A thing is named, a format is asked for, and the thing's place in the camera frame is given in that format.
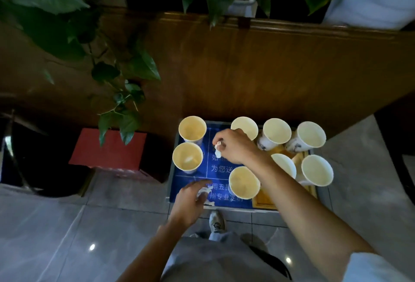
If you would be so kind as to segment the person's right hand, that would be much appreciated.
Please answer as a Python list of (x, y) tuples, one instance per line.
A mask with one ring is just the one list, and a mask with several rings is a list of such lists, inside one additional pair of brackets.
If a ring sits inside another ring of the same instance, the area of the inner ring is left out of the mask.
[(252, 163), (256, 163), (260, 157), (265, 155), (257, 148), (242, 129), (227, 129), (226, 143), (228, 161), (249, 167)]

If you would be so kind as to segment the person's left hand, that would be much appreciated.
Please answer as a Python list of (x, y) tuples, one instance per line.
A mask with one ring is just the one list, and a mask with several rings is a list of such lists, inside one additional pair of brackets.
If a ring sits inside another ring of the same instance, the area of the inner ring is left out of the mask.
[(211, 182), (209, 179), (202, 179), (184, 186), (176, 195), (168, 224), (173, 224), (182, 230), (186, 230), (193, 225), (204, 210), (204, 206), (198, 207), (197, 193), (202, 187), (206, 187)]

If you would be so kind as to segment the torn white paper sticker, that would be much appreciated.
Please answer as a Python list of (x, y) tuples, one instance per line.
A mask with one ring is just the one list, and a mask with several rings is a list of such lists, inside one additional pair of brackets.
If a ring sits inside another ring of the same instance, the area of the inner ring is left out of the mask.
[(215, 202), (209, 201), (208, 197), (212, 193), (213, 185), (202, 187), (197, 193), (197, 201), (200, 201), (200, 196), (205, 196), (204, 206), (215, 206)]

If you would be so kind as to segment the person's right forearm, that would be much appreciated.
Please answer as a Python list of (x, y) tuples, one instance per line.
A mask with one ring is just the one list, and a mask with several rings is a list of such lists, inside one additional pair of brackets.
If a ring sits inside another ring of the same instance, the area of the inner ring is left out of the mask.
[(369, 243), (270, 156), (249, 151), (241, 162), (260, 180), (299, 245), (328, 281), (341, 282), (353, 253), (376, 254)]

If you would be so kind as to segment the person's left forearm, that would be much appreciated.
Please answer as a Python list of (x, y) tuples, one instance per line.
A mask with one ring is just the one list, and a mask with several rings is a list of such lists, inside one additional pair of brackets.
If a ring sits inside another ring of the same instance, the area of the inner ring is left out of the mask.
[(169, 218), (116, 282), (160, 282), (167, 261), (184, 232), (195, 220)]

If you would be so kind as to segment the grey sneaker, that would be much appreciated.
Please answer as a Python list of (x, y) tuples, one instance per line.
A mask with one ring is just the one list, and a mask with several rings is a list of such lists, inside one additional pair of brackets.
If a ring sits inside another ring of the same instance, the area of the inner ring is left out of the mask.
[(209, 226), (212, 234), (225, 233), (227, 231), (225, 219), (223, 218), (221, 212), (218, 210), (213, 210), (210, 213)]

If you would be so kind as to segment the blue printed mat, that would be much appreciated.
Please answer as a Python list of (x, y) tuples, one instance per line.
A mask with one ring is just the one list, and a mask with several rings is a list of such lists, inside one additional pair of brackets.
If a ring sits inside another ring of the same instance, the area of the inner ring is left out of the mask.
[(214, 207), (233, 211), (255, 211), (251, 199), (238, 198), (229, 187), (229, 176), (240, 165), (232, 164), (223, 157), (220, 159), (215, 157), (215, 149), (212, 145), (213, 138), (217, 132), (230, 128), (231, 122), (206, 121), (206, 123), (207, 132), (200, 146), (203, 152), (201, 165), (192, 174), (186, 174), (171, 161), (166, 202), (174, 203), (179, 190), (191, 181), (208, 179), (212, 181), (208, 185), (212, 187), (208, 201), (213, 202)]

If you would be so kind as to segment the group of white paper cups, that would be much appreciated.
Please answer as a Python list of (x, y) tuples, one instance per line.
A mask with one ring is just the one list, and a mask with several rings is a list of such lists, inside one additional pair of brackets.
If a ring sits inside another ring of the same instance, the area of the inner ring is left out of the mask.
[[(257, 146), (262, 151), (270, 151), (282, 146), (288, 152), (300, 153), (321, 147), (326, 141), (324, 131), (314, 122), (303, 122), (295, 132), (292, 132), (285, 121), (272, 118), (266, 121), (262, 133), (259, 134), (260, 130), (256, 122), (242, 116), (234, 119), (230, 128), (242, 129), (251, 141), (257, 141)], [(172, 161), (184, 173), (192, 174), (201, 165), (203, 152), (200, 146), (206, 132), (207, 123), (198, 116), (186, 117), (179, 123), (179, 141)], [(295, 180), (304, 186), (325, 187), (330, 185), (333, 179), (334, 172), (330, 164), (322, 157), (309, 155), (303, 159)], [(253, 172), (240, 166), (231, 172), (229, 187), (238, 198), (252, 200), (260, 191), (261, 184)]]

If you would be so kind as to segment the yellow wooden tray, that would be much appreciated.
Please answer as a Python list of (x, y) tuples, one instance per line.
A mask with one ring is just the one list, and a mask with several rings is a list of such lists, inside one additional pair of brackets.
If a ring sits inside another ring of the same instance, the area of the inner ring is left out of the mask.
[[(277, 164), (282, 164), (283, 170), (296, 179), (303, 159), (311, 155), (313, 152), (305, 151), (300, 153), (291, 153), (286, 151), (282, 146), (279, 146), (267, 151), (266, 153), (276, 160)], [(254, 209), (278, 211), (263, 186), (261, 186), (258, 194), (252, 199), (252, 206)]]

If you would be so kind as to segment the grey trousers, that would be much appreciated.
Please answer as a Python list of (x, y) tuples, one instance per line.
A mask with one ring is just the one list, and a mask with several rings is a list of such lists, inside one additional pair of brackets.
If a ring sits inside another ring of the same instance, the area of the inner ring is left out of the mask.
[(264, 261), (234, 232), (209, 239), (183, 237), (170, 255), (160, 282), (289, 282), (277, 258)]

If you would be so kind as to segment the brown wooden counter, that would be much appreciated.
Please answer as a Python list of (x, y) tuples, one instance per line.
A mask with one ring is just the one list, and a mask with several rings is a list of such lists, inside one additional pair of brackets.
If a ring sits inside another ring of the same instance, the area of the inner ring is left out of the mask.
[[(117, 59), (140, 33), (161, 80), (144, 81), (140, 131), (172, 144), (179, 120), (198, 115), (257, 123), (316, 122), (329, 138), (415, 90), (415, 30), (381, 31), (228, 17), (104, 8), (104, 37)], [(59, 127), (97, 127), (111, 87), (92, 61), (65, 62), (0, 22), (0, 104)]]

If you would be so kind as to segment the red box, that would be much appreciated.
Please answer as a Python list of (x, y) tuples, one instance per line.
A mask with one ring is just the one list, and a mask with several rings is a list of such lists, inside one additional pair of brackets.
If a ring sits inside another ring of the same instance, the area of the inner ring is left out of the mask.
[(99, 130), (83, 128), (69, 164), (89, 168), (139, 171), (146, 138), (147, 133), (135, 132), (130, 143), (125, 145), (118, 130), (109, 130), (101, 146)]

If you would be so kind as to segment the small white plant pot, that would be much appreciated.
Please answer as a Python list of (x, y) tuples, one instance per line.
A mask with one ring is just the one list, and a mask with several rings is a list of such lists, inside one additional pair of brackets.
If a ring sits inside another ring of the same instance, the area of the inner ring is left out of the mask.
[(234, 0), (225, 12), (225, 16), (255, 18), (257, 8), (257, 0)]

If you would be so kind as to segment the dark wooden furniture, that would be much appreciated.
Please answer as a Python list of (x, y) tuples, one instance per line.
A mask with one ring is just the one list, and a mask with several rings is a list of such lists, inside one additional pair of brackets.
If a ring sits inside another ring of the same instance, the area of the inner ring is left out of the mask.
[(374, 113), (399, 181), (415, 205), (415, 181), (403, 156), (415, 157), (415, 90)]

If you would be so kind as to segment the black chair with metal frame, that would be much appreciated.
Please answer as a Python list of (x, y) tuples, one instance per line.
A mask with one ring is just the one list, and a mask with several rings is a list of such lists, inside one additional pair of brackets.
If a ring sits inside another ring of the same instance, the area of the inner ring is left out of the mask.
[(79, 133), (0, 110), (0, 189), (51, 199), (85, 196), (94, 171), (69, 163)]

